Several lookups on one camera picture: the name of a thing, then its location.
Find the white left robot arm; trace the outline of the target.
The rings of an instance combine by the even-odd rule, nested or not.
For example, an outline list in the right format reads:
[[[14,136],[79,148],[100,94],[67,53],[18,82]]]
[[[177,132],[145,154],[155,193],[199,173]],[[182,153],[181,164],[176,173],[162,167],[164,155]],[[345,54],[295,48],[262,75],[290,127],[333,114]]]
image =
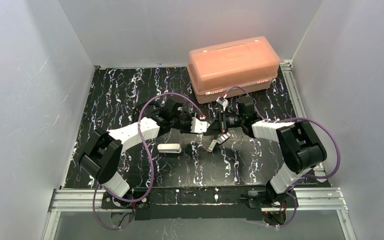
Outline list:
[[[208,124],[202,114],[183,111],[183,104],[168,99],[164,105],[151,102],[155,108],[137,122],[122,128],[105,131],[95,129],[87,143],[74,155],[74,161],[114,198],[129,202],[130,185],[118,173],[122,153],[147,140],[156,139],[171,129],[185,134],[202,134]]]

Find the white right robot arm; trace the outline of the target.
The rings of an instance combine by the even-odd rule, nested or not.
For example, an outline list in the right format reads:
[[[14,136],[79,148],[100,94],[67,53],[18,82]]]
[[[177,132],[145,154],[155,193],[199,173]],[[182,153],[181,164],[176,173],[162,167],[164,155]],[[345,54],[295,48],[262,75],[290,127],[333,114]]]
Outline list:
[[[267,182],[265,190],[258,192],[255,198],[267,203],[278,202],[286,197],[297,181],[326,160],[326,149],[308,120],[292,122],[263,120],[258,115],[250,96],[239,97],[236,105],[237,113],[219,110],[204,135],[224,137],[230,128],[241,128],[250,138],[277,142],[284,163],[277,174]]]

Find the white stapler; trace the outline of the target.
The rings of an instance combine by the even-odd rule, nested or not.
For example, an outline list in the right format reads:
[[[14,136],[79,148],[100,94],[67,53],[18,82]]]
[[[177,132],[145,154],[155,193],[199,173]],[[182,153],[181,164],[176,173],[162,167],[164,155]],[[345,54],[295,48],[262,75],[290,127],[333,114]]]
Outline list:
[[[181,145],[179,143],[162,143],[157,146],[159,153],[167,154],[179,154],[182,152]]]

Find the white staples box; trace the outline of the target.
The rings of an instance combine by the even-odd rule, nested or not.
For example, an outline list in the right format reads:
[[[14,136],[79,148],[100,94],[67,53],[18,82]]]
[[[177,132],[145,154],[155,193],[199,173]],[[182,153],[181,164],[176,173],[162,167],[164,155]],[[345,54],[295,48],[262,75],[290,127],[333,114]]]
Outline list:
[[[213,140],[211,141],[210,145],[208,146],[208,148],[206,149],[207,152],[212,153],[213,150],[214,150],[214,148],[215,148],[215,146],[216,146],[217,144],[218,144],[218,141],[217,141],[216,139],[213,139]]]

